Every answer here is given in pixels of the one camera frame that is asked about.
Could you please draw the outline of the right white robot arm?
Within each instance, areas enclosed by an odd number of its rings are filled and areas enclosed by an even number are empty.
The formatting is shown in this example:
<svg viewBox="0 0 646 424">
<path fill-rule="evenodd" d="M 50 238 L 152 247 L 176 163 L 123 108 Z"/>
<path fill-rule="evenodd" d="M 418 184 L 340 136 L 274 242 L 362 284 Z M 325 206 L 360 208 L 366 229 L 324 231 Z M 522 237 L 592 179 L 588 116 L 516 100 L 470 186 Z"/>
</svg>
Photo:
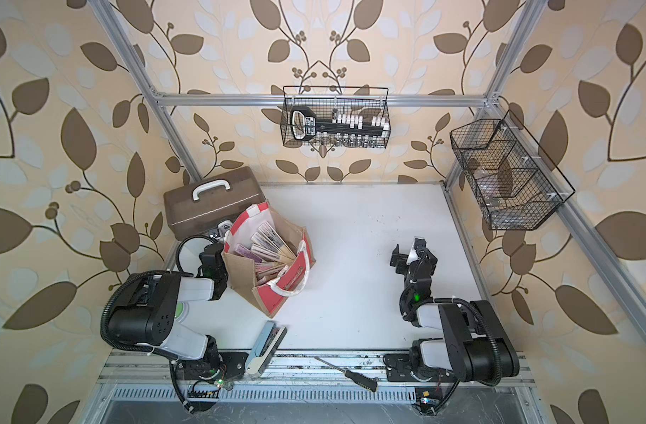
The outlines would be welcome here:
<svg viewBox="0 0 646 424">
<path fill-rule="evenodd" d="M 460 383 L 494 387 L 520 372 L 517 351 L 489 301 L 432 295 L 437 263 L 423 238 L 415 238 L 408 254 L 399 247 L 392 251 L 389 266 L 404 278 L 398 301 L 402 319 L 441 335 L 420 338 L 407 353 L 388 353 L 382 358 L 388 381 L 435 385 L 416 395 L 413 404 L 426 416 L 437 415 Z"/>
</svg>

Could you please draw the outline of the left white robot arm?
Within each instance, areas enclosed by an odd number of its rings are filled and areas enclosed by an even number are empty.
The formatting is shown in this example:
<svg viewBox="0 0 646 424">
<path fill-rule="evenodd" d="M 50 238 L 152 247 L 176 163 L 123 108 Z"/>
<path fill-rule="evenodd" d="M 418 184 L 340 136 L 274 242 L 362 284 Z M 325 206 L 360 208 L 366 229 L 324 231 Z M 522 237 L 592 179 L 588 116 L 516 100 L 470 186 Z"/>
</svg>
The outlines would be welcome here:
<svg viewBox="0 0 646 424">
<path fill-rule="evenodd" d="M 112 348 L 125 352 L 151 353 L 169 362 L 170 381 L 187 413 L 205 408 L 182 391 L 178 372 L 195 366 L 199 380 L 222 380 L 227 365 L 216 340 L 183 324 L 183 307 L 192 302 L 220 300 L 229 274 L 222 252 L 224 243 L 215 236 L 198 235 L 206 242 L 199 253 L 196 272 L 183 270 L 181 250 L 195 237 L 183 240 L 176 249 L 175 270 L 150 270 L 130 275 L 118 286 L 100 318 L 100 336 Z"/>
</svg>

